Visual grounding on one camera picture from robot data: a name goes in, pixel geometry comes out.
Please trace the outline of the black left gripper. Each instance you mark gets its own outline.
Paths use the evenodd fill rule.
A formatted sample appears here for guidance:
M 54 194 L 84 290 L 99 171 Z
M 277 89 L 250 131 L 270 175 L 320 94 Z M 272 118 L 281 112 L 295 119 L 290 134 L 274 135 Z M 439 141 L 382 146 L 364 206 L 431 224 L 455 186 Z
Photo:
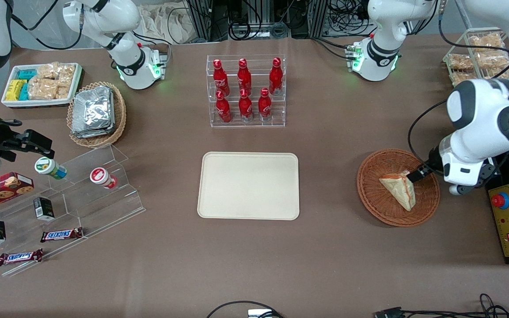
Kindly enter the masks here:
M 436 174 L 444 177 L 444 164 L 440 154 L 440 147 L 438 146 L 429 151 L 429 157 L 424 164 L 421 164 L 417 169 L 408 173 L 406 177 L 410 180 L 410 182 L 417 183 L 418 181 L 425 179 L 430 174 Z

